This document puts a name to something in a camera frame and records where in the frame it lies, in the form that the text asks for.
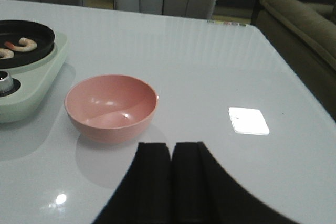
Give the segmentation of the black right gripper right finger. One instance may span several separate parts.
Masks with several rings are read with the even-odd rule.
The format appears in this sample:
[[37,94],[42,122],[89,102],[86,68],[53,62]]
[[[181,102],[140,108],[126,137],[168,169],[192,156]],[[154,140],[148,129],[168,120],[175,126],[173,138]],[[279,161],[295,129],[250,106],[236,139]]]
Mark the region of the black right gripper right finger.
[[177,143],[172,172],[175,223],[292,223],[235,181],[203,142]]

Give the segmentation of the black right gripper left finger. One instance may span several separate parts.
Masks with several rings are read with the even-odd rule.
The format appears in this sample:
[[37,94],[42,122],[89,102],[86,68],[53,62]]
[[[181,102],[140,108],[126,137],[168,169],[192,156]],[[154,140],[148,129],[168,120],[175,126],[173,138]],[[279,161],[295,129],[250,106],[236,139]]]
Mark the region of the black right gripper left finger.
[[94,223],[170,223],[171,159],[164,143],[139,143],[122,182]]

